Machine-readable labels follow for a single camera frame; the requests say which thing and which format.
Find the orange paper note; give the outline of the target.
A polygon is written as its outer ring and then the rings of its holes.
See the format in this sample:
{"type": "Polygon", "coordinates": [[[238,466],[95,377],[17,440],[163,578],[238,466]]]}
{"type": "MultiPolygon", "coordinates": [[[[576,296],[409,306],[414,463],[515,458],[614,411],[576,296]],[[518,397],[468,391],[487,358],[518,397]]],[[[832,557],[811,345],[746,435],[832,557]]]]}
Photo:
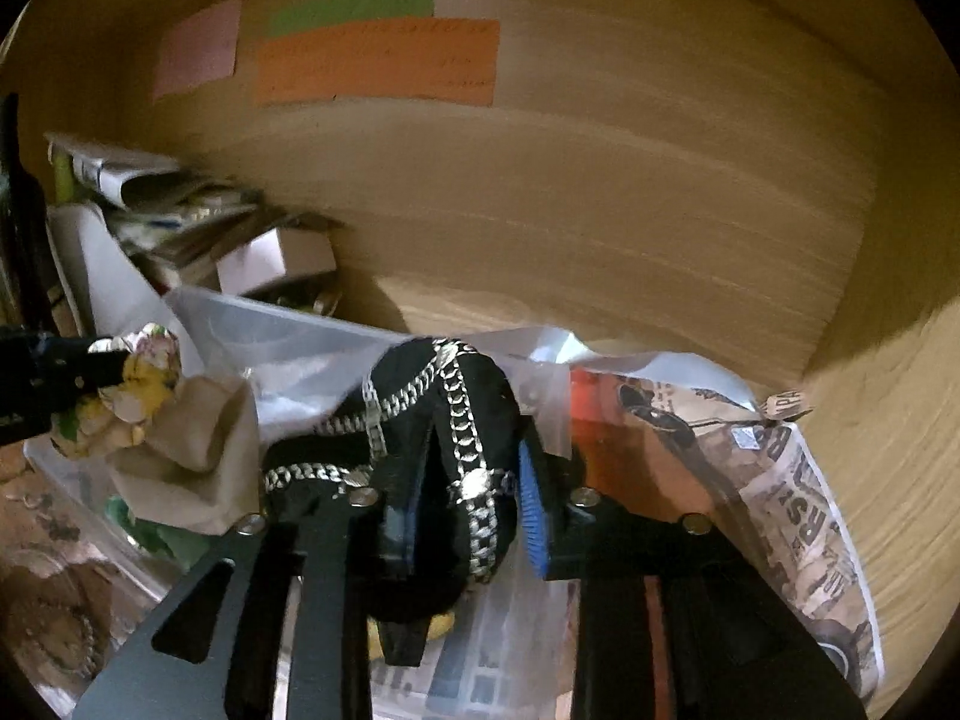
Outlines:
{"type": "Polygon", "coordinates": [[[254,99],[434,99],[489,106],[500,36],[496,20],[404,16],[275,37],[257,54],[254,99]]]}

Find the dark glass bottle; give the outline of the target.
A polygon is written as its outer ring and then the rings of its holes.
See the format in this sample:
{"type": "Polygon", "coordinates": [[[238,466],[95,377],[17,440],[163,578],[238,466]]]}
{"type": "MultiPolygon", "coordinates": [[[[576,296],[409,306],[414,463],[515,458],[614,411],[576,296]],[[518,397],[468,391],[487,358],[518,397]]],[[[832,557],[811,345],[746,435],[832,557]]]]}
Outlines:
{"type": "Polygon", "coordinates": [[[29,330],[57,330],[50,309],[46,197],[21,161],[20,96],[2,98],[2,252],[20,323],[29,330]]]}

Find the beige cloth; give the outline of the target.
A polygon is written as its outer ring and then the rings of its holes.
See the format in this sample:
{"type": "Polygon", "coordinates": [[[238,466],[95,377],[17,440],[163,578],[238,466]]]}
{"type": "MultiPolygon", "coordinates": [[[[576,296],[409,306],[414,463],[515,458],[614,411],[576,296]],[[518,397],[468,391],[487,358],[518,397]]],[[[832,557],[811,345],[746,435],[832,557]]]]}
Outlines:
{"type": "Polygon", "coordinates": [[[110,479],[139,520],[223,535],[260,509],[256,400],[242,377],[184,380],[142,444],[107,457],[110,479]]]}

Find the green paper note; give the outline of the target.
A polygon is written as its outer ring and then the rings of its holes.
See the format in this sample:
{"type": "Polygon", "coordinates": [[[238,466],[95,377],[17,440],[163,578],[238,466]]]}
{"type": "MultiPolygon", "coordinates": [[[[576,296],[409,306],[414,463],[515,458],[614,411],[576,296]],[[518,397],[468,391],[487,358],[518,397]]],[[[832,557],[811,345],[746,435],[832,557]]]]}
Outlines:
{"type": "Polygon", "coordinates": [[[270,16],[268,37],[288,36],[309,29],[343,25],[350,21],[430,18],[436,0],[301,0],[270,16]]]}

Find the clear plastic storage bin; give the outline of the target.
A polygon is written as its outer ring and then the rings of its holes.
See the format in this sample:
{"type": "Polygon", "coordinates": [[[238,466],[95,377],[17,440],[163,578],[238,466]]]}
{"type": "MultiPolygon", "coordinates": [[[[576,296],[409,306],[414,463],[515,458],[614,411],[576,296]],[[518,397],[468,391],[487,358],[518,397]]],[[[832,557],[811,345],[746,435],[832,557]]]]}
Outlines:
{"type": "MultiPolygon", "coordinates": [[[[274,439],[304,426],[342,397],[373,366],[397,333],[343,320],[297,314],[199,288],[167,294],[163,322],[182,343],[189,376],[241,374],[256,394],[260,433],[274,439]]],[[[752,408],[754,394],[736,374],[701,356],[644,351],[602,355],[563,328],[500,328],[469,335],[508,374],[523,411],[537,419],[551,450],[569,449],[568,392],[563,377],[576,364],[622,371],[688,390],[708,390],[752,408]]],[[[37,689],[60,715],[73,712],[96,673],[181,577],[171,557],[135,543],[107,511],[119,495],[99,458],[70,461],[46,439],[32,439],[26,457],[46,478],[60,527],[78,538],[54,556],[29,553],[75,605],[88,626],[86,660],[55,676],[37,668],[37,689]]],[[[371,667],[373,712],[379,718],[550,718],[563,699],[563,658],[573,650],[571,583],[535,580],[521,544],[514,544],[491,587],[460,601],[454,628],[431,642],[418,668],[371,667]]]]}

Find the pink paper note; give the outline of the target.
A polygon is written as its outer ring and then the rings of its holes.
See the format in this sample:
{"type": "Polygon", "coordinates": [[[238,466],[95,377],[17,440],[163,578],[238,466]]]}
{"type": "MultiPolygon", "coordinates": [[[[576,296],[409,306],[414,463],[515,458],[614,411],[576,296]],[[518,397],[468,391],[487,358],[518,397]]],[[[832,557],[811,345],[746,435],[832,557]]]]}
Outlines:
{"type": "Polygon", "coordinates": [[[153,99],[235,75],[241,15],[242,0],[223,0],[173,26],[161,39],[153,99]]]}

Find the black cloth with silver chain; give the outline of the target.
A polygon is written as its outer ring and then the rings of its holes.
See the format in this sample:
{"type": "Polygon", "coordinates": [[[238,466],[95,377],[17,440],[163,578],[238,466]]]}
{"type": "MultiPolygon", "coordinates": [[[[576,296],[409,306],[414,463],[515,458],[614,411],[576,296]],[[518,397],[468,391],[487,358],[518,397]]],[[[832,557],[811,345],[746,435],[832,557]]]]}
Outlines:
{"type": "Polygon", "coordinates": [[[418,665],[431,623],[505,561],[525,430],[490,356],[420,337],[386,351],[331,415],[267,450],[263,492],[277,514],[364,486],[379,496],[364,588],[387,663],[418,665]]]}

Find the newspaper sheet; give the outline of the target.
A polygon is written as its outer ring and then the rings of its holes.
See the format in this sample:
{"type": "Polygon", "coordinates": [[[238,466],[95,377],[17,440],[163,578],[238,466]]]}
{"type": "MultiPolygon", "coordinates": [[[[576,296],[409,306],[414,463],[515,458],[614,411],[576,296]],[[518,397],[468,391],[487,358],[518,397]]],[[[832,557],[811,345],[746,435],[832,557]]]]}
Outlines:
{"type": "Polygon", "coordinates": [[[714,388],[586,369],[569,379],[569,417],[589,486],[633,514],[711,518],[872,699],[885,673],[874,603],[799,427],[714,388]]]}

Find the small white cardboard box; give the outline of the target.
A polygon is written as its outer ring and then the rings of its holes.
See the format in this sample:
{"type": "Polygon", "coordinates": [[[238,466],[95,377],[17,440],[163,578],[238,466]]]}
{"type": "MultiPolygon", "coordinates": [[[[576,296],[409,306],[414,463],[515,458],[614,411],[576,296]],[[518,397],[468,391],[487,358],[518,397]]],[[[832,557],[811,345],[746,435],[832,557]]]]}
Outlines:
{"type": "Polygon", "coordinates": [[[274,227],[217,261],[220,291],[247,296],[337,270],[325,232],[274,227]]]}

